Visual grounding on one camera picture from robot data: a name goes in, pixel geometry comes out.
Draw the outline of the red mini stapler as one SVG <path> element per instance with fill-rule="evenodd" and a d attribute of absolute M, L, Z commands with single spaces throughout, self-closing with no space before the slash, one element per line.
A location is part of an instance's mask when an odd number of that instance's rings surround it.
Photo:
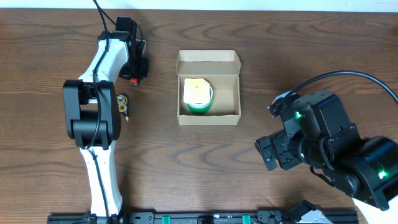
<path fill-rule="evenodd" d="M 132 79 L 130 79 L 130 81 L 131 81 L 131 83 L 132 83 L 134 86 L 139 86 L 139 80 L 138 80 L 138 79 L 132 78 Z"/>

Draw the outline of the black yellow correction tape dispenser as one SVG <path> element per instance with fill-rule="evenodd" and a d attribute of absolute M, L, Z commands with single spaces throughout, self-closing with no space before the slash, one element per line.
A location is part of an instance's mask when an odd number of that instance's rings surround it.
<path fill-rule="evenodd" d="M 120 94 L 117 95 L 116 98 L 118 102 L 119 112 L 124 115 L 126 121 L 129 121 L 129 105 L 127 95 Z"/>

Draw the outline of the yellow sticky note pad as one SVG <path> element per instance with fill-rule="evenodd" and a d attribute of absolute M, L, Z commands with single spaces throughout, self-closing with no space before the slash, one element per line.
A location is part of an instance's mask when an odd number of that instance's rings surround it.
<path fill-rule="evenodd" d="M 210 84 L 204 78 L 186 78 L 183 90 L 186 104 L 206 104 L 211 100 Z"/>

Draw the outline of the green tape roll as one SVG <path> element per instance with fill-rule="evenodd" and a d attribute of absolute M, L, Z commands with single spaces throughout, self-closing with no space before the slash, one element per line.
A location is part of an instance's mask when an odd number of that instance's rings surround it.
<path fill-rule="evenodd" d="M 187 104 L 188 109 L 197 114 L 204 114 L 210 110 L 214 100 L 214 95 L 211 95 L 210 101 L 205 104 Z"/>

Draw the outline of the cardboard box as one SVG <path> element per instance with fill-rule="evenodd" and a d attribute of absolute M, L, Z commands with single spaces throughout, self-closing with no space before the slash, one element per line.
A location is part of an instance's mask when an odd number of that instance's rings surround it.
<path fill-rule="evenodd" d="M 241 117 L 240 68 L 235 50 L 180 50 L 176 60 L 178 124 L 237 125 Z M 188 78 L 203 78 L 211 85 L 213 102 L 206 113 L 194 113 L 183 101 Z"/>

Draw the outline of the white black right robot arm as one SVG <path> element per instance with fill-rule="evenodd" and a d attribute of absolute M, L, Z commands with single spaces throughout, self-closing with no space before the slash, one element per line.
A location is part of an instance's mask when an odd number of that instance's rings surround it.
<path fill-rule="evenodd" d="M 397 223 L 397 143 L 362 138 L 340 98 L 327 90 L 286 93 L 269 110 L 283 129 L 255 143 L 267 170 L 301 163 L 351 197 L 368 223 Z"/>

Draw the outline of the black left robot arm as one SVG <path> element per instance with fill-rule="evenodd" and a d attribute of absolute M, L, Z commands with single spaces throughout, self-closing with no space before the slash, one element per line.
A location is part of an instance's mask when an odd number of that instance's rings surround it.
<path fill-rule="evenodd" d="M 146 42 L 136 35 L 135 31 L 103 31 L 87 70 L 63 85 L 67 134 L 85 160 L 90 214 L 97 219 L 118 216 L 123 205 L 114 150 L 121 133 L 119 105 L 128 99 L 116 94 L 114 84 L 122 78 L 138 86 L 147 77 L 149 60 L 143 55 Z"/>

